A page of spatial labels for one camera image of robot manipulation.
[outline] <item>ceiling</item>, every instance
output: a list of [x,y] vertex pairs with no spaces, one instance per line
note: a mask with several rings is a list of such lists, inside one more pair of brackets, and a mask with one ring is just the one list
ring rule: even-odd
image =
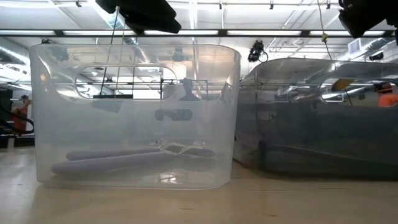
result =
[[[182,29],[321,29],[317,0],[169,0]],[[344,30],[338,19],[338,0],[320,0],[325,29]],[[104,12],[95,0],[81,0],[76,7],[71,0],[7,0],[0,1],[1,29],[110,29],[113,15]],[[382,22],[374,29],[393,29]],[[59,44],[110,44],[110,38],[49,38]],[[241,76],[258,63],[246,59],[257,37],[197,37],[198,44],[231,47],[242,55]],[[0,37],[0,46],[27,57],[27,49],[41,43],[40,37]],[[261,38],[269,59],[285,57],[328,58],[325,44],[319,38]],[[192,44],[190,37],[140,37],[139,44]],[[328,47],[333,58],[348,50],[352,38],[330,38]],[[114,40],[120,44],[121,39]]]

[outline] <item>orange shirt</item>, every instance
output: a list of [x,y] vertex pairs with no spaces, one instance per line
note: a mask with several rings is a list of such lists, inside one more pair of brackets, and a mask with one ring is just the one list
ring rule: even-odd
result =
[[380,107],[390,107],[395,106],[398,103],[398,95],[385,94],[379,97]]

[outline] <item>concrete floor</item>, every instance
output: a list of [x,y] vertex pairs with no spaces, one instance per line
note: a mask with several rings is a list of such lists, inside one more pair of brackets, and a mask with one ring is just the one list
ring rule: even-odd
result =
[[213,190],[46,189],[33,149],[0,152],[0,223],[397,223],[398,182],[286,180],[233,164]]

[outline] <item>clear plastic bin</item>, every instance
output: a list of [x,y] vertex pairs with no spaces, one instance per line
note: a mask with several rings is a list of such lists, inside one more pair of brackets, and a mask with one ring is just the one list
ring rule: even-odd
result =
[[[30,49],[30,61],[39,182],[210,189],[229,181],[236,51],[216,45],[46,44]],[[139,71],[146,67],[155,67],[159,77],[144,82]],[[115,95],[109,79],[98,85],[104,68],[107,78],[134,74],[132,83],[117,79],[118,88],[136,88],[131,91],[137,97]],[[109,72],[115,68],[118,74]],[[83,79],[90,69],[98,75]],[[107,98],[82,94],[82,85],[102,85]]]

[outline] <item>floor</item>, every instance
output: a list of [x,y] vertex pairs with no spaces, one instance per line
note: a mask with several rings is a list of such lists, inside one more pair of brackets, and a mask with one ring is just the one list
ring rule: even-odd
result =
[[46,189],[34,150],[0,152],[0,223],[397,223],[398,182],[289,180],[233,164],[213,190]]

